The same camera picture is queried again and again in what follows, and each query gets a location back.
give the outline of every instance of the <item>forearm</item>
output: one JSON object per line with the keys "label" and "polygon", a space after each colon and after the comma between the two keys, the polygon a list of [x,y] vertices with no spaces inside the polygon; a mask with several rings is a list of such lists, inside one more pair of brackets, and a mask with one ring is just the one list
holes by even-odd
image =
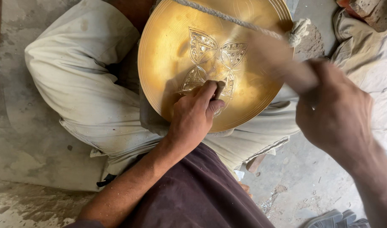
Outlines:
{"label": "forearm", "polygon": [[372,228],[387,228],[387,156],[375,142],[368,157],[350,167]]}
{"label": "forearm", "polygon": [[98,220],[106,228],[117,227],[143,195],[186,153],[167,138],[134,167],[107,185],[81,211],[78,219]]}

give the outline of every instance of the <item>person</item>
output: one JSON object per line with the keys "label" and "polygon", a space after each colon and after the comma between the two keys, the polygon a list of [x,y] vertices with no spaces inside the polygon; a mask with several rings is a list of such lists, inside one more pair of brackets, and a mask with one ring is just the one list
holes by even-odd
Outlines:
{"label": "person", "polygon": [[[108,173],[126,169],[67,228],[273,227],[222,153],[202,142],[213,113],[224,105],[211,101],[215,81],[175,104],[161,138],[141,128],[137,94],[115,85],[117,78],[105,69],[132,49],[148,18],[140,9],[151,4],[82,0],[26,48],[35,84],[63,127],[94,146],[94,153],[110,153]],[[354,178],[371,226],[387,227],[387,156],[371,133],[373,101],[334,65],[311,64],[321,100],[313,109],[301,97],[296,123]],[[141,154],[138,162],[130,159]]]}

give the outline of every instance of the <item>maroon cloth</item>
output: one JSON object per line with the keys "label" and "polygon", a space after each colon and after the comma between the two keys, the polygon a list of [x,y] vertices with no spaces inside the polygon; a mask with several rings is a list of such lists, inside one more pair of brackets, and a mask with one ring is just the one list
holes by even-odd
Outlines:
{"label": "maroon cloth", "polygon": [[201,143],[150,188],[120,227],[274,226],[216,153]]}

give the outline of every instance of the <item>beige cloth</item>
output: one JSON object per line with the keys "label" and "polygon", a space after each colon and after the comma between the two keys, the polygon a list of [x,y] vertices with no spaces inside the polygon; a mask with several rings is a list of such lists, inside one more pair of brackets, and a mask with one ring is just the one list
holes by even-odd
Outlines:
{"label": "beige cloth", "polygon": [[[121,173],[162,138],[141,127],[139,95],[116,85],[117,78],[105,68],[120,62],[139,37],[112,5],[82,0],[25,49],[35,85],[62,117],[61,125],[94,147],[91,157],[108,155],[103,177]],[[232,135],[204,142],[236,177],[235,167],[254,154],[273,153],[299,131],[295,106],[295,101],[270,106]]]}
{"label": "beige cloth", "polygon": [[372,129],[387,150],[387,31],[378,33],[345,10],[340,10],[333,20],[341,44],[332,61],[375,99]]}

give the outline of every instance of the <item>dusty floor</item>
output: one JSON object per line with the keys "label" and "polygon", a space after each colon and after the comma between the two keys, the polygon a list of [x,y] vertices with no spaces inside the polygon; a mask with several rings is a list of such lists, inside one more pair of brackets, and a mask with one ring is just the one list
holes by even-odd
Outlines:
{"label": "dusty floor", "polygon": [[[89,158],[91,147],[59,125],[58,114],[42,100],[24,63],[25,46],[78,1],[3,0],[0,179],[97,191],[95,183],[100,180],[105,157]],[[330,55],[336,47],[332,27],[335,1],[289,1],[290,6],[297,5],[296,11],[291,10],[294,20],[310,18],[316,27],[307,38],[311,45],[300,47],[297,57]],[[251,187],[254,201],[277,227],[298,227],[334,208],[364,215],[349,175],[301,133],[291,137],[276,156],[267,156],[258,171],[259,176],[247,172],[242,182]],[[73,221],[80,206],[92,196],[0,181],[0,228],[18,224],[60,227]]]}
{"label": "dusty floor", "polygon": [[0,180],[0,227],[63,227],[95,194]]}

